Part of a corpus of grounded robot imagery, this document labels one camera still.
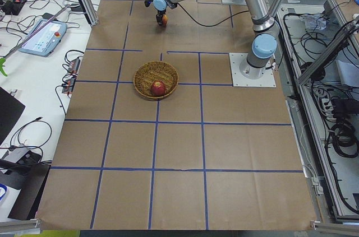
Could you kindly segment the yellow-red apple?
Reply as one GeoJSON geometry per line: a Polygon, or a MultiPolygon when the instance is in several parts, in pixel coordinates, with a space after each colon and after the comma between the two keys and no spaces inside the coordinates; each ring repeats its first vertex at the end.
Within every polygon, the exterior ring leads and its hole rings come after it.
{"type": "Polygon", "coordinates": [[[167,26],[167,23],[168,23],[168,17],[167,17],[167,15],[163,15],[161,21],[162,21],[161,26],[162,26],[162,27],[166,27],[166,26],[167,26]]]}

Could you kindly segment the woven wicker basket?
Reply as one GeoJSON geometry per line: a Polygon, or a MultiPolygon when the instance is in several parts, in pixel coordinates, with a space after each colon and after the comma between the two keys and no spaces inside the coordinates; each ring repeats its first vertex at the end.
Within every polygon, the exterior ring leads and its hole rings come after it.
{"type": "Polygon", "coordinates": [[[178,72],[169,63],[163,61],[152,61],[143,64],[134,74],[135,90],[148,100],[160,100],[171,95],[178,85],[178,72]],[[155,95],[152,92],[154,82],[161,82],[164,85],[164,92],[155,95]]]}

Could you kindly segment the dark red basket apple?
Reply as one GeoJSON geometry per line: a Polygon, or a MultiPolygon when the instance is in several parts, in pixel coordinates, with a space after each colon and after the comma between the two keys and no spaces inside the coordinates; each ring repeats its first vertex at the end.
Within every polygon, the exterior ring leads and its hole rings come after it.
{"type": "Polygon", "coordinates": [[[150,91],[154,96],[164,96],[166,93],[166,86],[162,81],[154,81],[151,85],[150,91]]]}

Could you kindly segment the teach pendant near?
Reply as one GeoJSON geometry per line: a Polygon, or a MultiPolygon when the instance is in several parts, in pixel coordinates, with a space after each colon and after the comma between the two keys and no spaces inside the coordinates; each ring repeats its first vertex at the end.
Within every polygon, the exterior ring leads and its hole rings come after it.
{"type": "Polygon", "coordinates": [[[46,19],[40,19],[31,29],[27,37],[32,35],[35,30],[45,25],[36,35],[34,35],[26,44],[24,44],[19,52],[47,57],[54,51],[56,46],[62,40],[67,31],[67,24],[64,22],[53,20],[45,24],[46,19]]]}

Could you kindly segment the green tipped reach stick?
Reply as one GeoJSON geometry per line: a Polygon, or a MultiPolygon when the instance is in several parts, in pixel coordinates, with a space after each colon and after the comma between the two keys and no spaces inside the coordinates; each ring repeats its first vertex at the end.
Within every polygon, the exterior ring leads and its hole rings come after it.
{"type": "Polygon", "coordinates": [[[1,58],[1,73],[7,77],[8,74],[4,71],[4,63],[5,61],[13,55],[16,51],[18,51],[24,44],[26,44],[29,40],[31,40],[37,33],[39,33],[42,29],[44,29],[49,23],[52,23],[55,18],[57,18],[60,14],[62,14],[66,9],[70,8],[70,5],[65,5],[60,11],[58,11],[55,15],[53,15],[50,19],[48,19],[44,24],[40,24],[40,26],[35,29],[30,35],[28,35],[18,46],[12,48],[4,57],[1,58]]]}

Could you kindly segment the black laptop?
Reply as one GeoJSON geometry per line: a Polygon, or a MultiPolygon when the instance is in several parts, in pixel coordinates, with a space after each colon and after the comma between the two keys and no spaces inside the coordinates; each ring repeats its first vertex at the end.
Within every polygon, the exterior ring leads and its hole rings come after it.
{"type": "Polygon", "coordinates": [[[0,142],[6,139],[25,110],[25,105],[1,87],[0,142]]]}

